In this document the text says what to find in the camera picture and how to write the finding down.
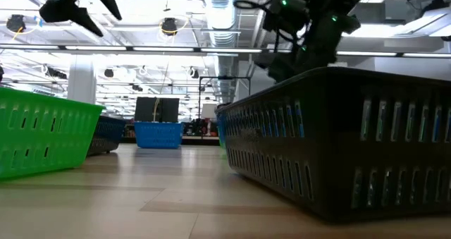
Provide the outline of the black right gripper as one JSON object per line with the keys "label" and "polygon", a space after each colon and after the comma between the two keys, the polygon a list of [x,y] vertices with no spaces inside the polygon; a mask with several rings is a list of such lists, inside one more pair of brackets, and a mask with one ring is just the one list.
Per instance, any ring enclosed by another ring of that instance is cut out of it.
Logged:
{"label": "black right gripper", "polygon": [[282,82],[305,71],[326,67],[337,60],[341,31],[329,27],[311,27],[297,54],[277,53],[268,67],[268,76]]}

